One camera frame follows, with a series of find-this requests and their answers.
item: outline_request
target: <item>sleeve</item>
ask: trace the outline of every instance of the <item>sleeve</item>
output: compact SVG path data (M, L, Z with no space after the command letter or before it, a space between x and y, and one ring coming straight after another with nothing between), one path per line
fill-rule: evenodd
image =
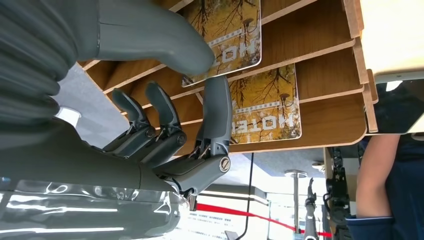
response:
M354 240L392 240L393 217L347 219L347 227Z

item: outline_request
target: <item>wooden rack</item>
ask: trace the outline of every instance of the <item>wooden rack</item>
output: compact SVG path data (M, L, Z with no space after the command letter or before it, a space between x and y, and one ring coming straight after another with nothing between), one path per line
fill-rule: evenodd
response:
M178 11L193 0L157 0ZM302 136L296 140L236 144L232 153L350 145L376 132L376 86L361 45L364 28L359 0L262 0L262 60L229 74L232 82L295 64ZM110 97L120 88L143 106L150 123L159 118L144 92L156 81L171 97L188 140L178 155L193 149L203 118L204 83L181 87L182 75L152 59L79 63Z

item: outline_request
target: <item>person's arm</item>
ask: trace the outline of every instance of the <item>person's arm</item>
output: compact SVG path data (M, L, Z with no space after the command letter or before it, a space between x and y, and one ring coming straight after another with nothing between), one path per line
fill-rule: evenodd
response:
M395 162L399 139L399 135L376 135L369 141L357 179L357 218L392 215L385 185Z

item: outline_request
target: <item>sign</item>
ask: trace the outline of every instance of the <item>sign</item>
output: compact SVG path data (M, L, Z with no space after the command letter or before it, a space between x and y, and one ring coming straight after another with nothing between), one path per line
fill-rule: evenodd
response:
M297 139L302 135L295 65L229 83L232 144Z
M215 61L205 74L184 76L183 87L261 62L260 0L194 0L184 16L213 50Z

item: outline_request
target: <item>metal pole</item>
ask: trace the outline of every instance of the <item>metal pole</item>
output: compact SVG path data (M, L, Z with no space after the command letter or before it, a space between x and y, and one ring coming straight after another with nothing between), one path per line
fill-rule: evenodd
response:
M295 232L300 234L299 230L299 179L306 178L308 174L304 171L299 170L288 170L285 171L284 175L286 177L291 177L294 180L294 227L296 228Z
M293 176L294 180L294 227L296 233L299 234L299 174L295 173Z

